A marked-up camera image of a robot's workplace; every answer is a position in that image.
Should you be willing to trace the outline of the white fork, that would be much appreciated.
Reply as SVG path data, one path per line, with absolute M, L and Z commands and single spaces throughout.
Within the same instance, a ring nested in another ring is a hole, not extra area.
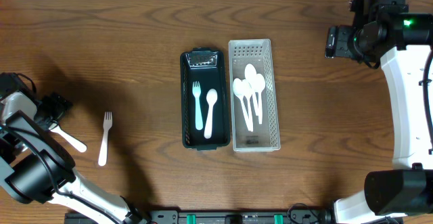
M 65 132 L 58 123 L 51 123 L 51 125 L 49 126 L 49 130 L 62 136 L 72 147 L 74 147 L 79 152 L 83 153 L 87 151 L 87 146 L 83 142 L 79 141 L 77 138 Z
M 104 113 L 103 137 L 99 151 L 98 165 L 105 166 L 108 159 L 108 133 L 112 127 L 112 112 Z

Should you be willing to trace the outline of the white spoon crossing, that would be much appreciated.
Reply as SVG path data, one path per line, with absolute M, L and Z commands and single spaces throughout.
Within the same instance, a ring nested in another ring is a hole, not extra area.
M 263 123 L 263 101 L 262 92 L 265 90 L 265 78 L 262 74 L 257 73 L 255 78 L 254 91 L 257 93 L 257 107 L 256 115 L 258 116 L 258 123 Z

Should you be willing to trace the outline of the white spoon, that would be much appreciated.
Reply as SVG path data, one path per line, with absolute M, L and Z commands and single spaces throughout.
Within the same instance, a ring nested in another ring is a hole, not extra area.
M 255 92 L 255 88 L 256 88 L 256 69 L 252 64 L 247 64 L 244 70 L 244 74 L 245 74 L 245 79 L 248 81 L 250 87 L 251 87 L 251 92 L 252 92 L 252 101 L 253 101 L 253 106 L 254 106 L 254 112 L 255 115 L 258 116 L 258 102 L 257 102 L 257 97 L 256 97 L 256 92 Z
M 218 99 L 217 91 L 210 89 L 206 95 L 206 101 L 208 103 L 208 115 L 206 118 L 206 125 L 204 129 L 204 137 L 210 139 L 212 137 L 212 124 L 213 124 L 213 108 Z
M 244 115 L 244 120 L 246 122 L 247 129 L 249 131 L 252 131 L 252 127 L 250 124 L 250 117 L 247 113 L 247 110 L 246 110 L 246 107 L 244 104 L 244 84 L 239 78 L 236 78 L 233 80 L 233 93 L 240 100 L 241 109 L 242 109 L 242 113 Z
M 244 96 L 247 100 L 247 107 L 248 107 L 248 120 L 249 120 L 249 131 L 253 132 L 254 131 L 254 126 L 253 126 L 253 120 L 252 120 L 252 108 L 251 108 L 251 103 L 250 103 L 250 99 L 252 97 L 252 88 L 249 84 L 249 82 L 244 79 L 242 81 L 243 86 L 244 86 Z

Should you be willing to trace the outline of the mint green plastic fork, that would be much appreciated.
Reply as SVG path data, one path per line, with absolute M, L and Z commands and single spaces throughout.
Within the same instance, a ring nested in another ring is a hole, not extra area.
M 201 131 L 204 125 L 203 125 L 202 111 L 200 105 L 201 87 L 198 81 L 193 82 L 192 93 L 195 99 L 195 126 L 198 131 Z

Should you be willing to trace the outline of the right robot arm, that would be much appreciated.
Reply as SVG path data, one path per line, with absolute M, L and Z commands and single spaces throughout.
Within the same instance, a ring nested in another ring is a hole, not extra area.
M 325 55 L 382 69 L 394 127 L 393 168 L 368 173 L 363 190 L 336 200 L 335 221 L 432 213 L 432 15 L 382 13 L 362 26 L 332 26 Z

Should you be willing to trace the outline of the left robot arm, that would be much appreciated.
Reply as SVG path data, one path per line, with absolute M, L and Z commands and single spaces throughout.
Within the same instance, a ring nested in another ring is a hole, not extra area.
M 15 200 L 59 204 L 96 223 L 150 223 L 122 196 L 85 179 L 71 155 L 40 128 L 23 93 L 1 96 L 1 187 Z

